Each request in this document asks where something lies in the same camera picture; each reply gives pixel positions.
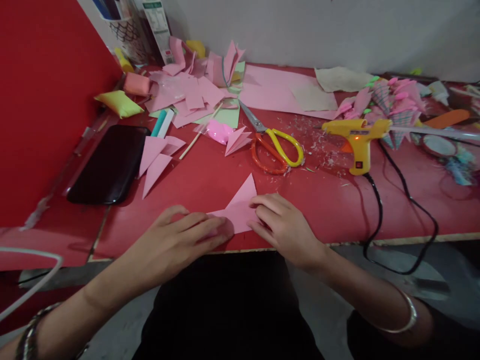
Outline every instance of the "bangle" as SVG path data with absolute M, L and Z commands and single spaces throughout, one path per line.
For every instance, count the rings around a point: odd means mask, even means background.
M 402 290 L 400 290 L 398 287 L 396 287 L 395 285 L 392 284 L 392 286 L 400 292 L 400 294 L 403 296 L 403 298 L 408 303 L 408 307 L 410 308 L 410 320 L 408 321 L 407 325 L 405 325 L 404 327 L 402 327 L 401 329 L 398 329 L 398 330 L 388 330 L 388 329 L 384 329 L 384 328 L 381 328 L 381 327 L 378 327 L 378 326 L 375 326 L 375 327 L 378 330 L 381 330 L 381 331 L 386 332 L 386 333 L 400 334 L 400 333 L 404 333 L 404 332 L 406 332 L 406 331 L 408 331 L 408 330 L 410 330 L 411 328 L 414 327 L 414 325 L 417 322 L 418 314 L 417 314 L 417 309 L 415 309 L 415 306 L 412 303 L 412 300 L 410 299 L 410 297 L 406 293 L 404 293 Z
M 53 309 L 57 308 L 61 302 L 50 305 L 42 310 L 40 310 L 28 323 L 23 335 L 18 342 L 16 347 L 15 360 L 37 360 L 38 359 L 38 349 L 37 349 L 37 327 L 40 321 Z M 87 343 L 82 351 L 74 359 L 79 359 L 80 356 L 88 349 L 89 344 Z

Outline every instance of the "scissor blade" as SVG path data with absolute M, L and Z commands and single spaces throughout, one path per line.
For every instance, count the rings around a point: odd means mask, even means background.
M 257 117 L 254 115 L 253 112 L 250 111 L 250 109 L 240 100 L 238 100 L 238 103 L 240 104 L 241 108 L 246 114 L 246 117 L 248 120 L 251 122 L 253 127 L 255 128 L 255 131 L 257 133 L 264 133 L 267 131 L 267 128 L 260 122 L 260 120 L 257 119 Z

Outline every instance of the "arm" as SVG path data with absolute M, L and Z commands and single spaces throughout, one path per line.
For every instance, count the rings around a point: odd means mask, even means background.
M 410 307 L 389 282 L 362 270 L 318 241 L 302 213 L 278 194 L 252 198 L 250 205 L 269 228 L 257 222 L 248 225 L 275 247 L 296 267 L 317 277 L 349 302 L 370 324 L 396 330 L 410 320 Z M 426 343 L 433 333 L 428 308 L 411 298 L 418 318 L 410 331 L 392 334 L 380 331 L 391 342 L 403 347 Z
M 184 217 L 172 221 L 172 217 Z M 218 235 L 202 240 L 214 229 Z M 183 206 L 164 211 L 150 229 L 109 267 L 42 319 L 37 328 L 38 359 L 71 359 L 125 304 L 173 278 L 195 259 L 233 236 L 223 217 L 209 218 Z M 14 359 L 20 337 L 0 349 Z

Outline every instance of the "teal marker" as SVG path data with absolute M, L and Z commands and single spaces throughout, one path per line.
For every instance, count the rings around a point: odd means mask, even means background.
M 167 116 L 167 112 L 165 110 L 160 111 L 160 115 L 158 115 L 158 120 L 156 121 L 155 127 L 153 128 L 153 131 L 151 132 L 150 136 L 152 137 L 158 136 L 160 132 L 160 128 L 162 127 L 166 116 Z

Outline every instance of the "hand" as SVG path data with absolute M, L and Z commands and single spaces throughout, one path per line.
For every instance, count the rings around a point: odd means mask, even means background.
M 175 215 L 184 215 L 172 221 Z M 234 235 L 233 225 L 224 217 L 189 213 L 181 205 L 165 210 L 152 226 L 100 276 L 103 283 L 121 282 L 120 298 L 138 296 L 172 279 L 194 260 Z
M 327 247 L 317 240 L 303 214 L 279 194 L 255 196 L 250 206 L 270 229 L 255 221 L 248 226 L 296 267 L 312 272 L 322 263 Z

